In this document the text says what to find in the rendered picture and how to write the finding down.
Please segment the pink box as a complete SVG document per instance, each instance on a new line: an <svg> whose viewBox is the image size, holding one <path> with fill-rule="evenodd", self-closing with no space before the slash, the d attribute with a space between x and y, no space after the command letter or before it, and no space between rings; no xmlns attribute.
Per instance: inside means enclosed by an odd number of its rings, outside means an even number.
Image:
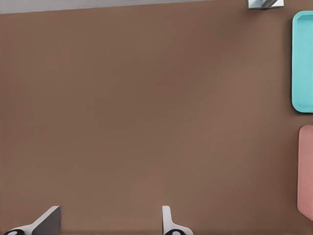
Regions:
<svg viewBox="0 0 313 235"><path fill-rule="evenodd" d="M313 125L299 130L297 208L313 221Z"/></svg>

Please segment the pale blue-green tray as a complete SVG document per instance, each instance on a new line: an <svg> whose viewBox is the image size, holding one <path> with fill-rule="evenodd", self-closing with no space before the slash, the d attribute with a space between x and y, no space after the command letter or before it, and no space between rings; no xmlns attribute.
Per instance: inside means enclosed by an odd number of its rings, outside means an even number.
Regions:
<svg viewBox="0 0 313 235"><path fill-rule="evenodd" d="M295 110L313 113L313 10L292 20L291 101Z"/></svg>

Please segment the silver frame post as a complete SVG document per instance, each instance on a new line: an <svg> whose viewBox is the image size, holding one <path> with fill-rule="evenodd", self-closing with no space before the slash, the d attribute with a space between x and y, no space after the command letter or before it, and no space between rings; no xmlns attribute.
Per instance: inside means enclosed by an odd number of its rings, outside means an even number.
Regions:
<svg viewBox="0 0 313 235"><path fill-rule="evenodd" d="M284 7L284 0L247 0L247 8L250 9L271 9Z"/></svg>

